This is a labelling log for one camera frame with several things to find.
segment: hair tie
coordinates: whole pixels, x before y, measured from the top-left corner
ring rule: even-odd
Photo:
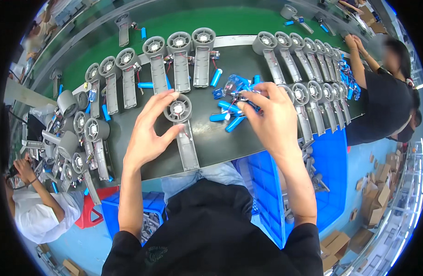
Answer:
[[[413,89],[415,88],[415,86],[414,86],[414,82],[413,82],[413,79],[411,79],[411,78],[407,78],[407,79],[406,79],[406,84],[407,84],[408,86],[411,86]]]

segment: white shirt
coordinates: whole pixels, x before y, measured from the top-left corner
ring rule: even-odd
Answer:
[[[64,210],[58,222],[51,207],[43,204],[39,194],[27,190],[14,191],[15,224],[18,230],[36,244],[52,242],[64,234],[81,216],[84,204],[82,193],[51,193]]]

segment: floor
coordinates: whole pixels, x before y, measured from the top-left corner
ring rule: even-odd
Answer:
[[[324,239],[334,229],[344,231],[348,236],[352,236],[361,225],[361,218],[358,214],[355,221],[349,222],[349,215],[354,208],[360,209],[362,202],[362,192],[356,191],[356,183],[368,172],[375,171],[374,164],[369,162],[370,153],[378,161],[384,162],[385,155],[394,152],[396,142],[383,139],[370,144],[351,147],[348,154],[348,188],[347,200],[344,213],[323,232],[320,239]],[[144,181],[142,190],[161,191],[159,179]],[[259,225],[258,218],[253,219]],[[104,223],[87,229],[79,229],[76,225],[62,235],[58,240],[49,243],[53,255],[62,262],[64,258],[71,258],[81,266],[88,275],[100,275],[102,266],[109,254],[112,241],[110,240]]]

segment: person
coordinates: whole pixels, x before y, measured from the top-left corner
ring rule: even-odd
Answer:
[[[182,124],[177,124],[159,137],[153,128],[164,108],[179,96],[170,90],[152,96],[136,119],[124,156],[120,231],[102,275],[323,275],[316,199],[297,143],[296,110],[286,91],[273,83],[260,83],[255,90],[262,94],[243,95],[262,108],[263,117],[249,104],[238,102],[238,107],[286,179],[295,225],[285,247],[278,248],[250,222],[253,198],[229,164],[215,167],[222,170],[214,178],[204,170],[184,175],[196,181],[192,185],[187,181],[182,186],[183,177],[172,181],[176,186],[166,198],[168,220],[141,246],[140,169],[182,131]]]
[[[32,184],[36,192],[27,189],[14,191],[5,179],[6,199],[17,229],[29,240],[42,244],[58,239],[81,216],[83,192],[49,193],[38,180],[29,154],[15,160],[17,176],[26,186]]]
[[[422,113],[420,113],[420,110],[417,109],[412,114],[408,125],[401,132],[399,132],[398,134],[389,136],[387,137],[387,139],[406,143],[409,140],[411,140],[411,137],[413,137],[416,127],[418,127],[421,123],[422,123]]]
[[[25,47],[27,52],[26,61],[28,61],[29,58],[33,60],[37,59],[43,40],[56,28],[56,24],[53,22],[50,15],[54,3],[55,0],[49,1],[46,10],[40,14],[41,23],[37,24],[36,21],[33,21],[31,28],[28,29]]]
[[[353,76],[366,104],[365,114],[345,128],[347,145],[371,143],[398,134],[420,106],[418,91],[409,78],[411,60],[406,46],[394,38],[385,41],[382,62],[388,73],[368,54],[360,38],[348,34],[345,42],[350,48]],[[365,70],[359,53],[372,72]]]
[[[346,0],[346,1],[339,0],[339,4],[341,4],[342,6],[345,6],[347,10],[352,14],[355,14],[355,13],[363,14],[363,11],[359,9],[359,4],[363,5],[365,2],[366,2],[365,0]]]

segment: red stool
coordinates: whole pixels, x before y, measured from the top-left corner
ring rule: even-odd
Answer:
[[[100,189],[97,189],[97,193],[100,200],[103,200],[104,198],[113,195],[119,190],[120,190],[120,186],[100,188]],[[93,207],[95,207],[95,204],[93,203],[91,196],[90,195],[84,196],[84,206],[82,208],[81,216],[78,218],[77,221],[75,221],[75,224],[79,228],[84,229],[84,228],[93,227],[99,224],[100,222],[104,221],[102,214],[95,211]],[[91,218],[92,212],[98,216],[98,218],[96,218],[95,220],[92,220]]]

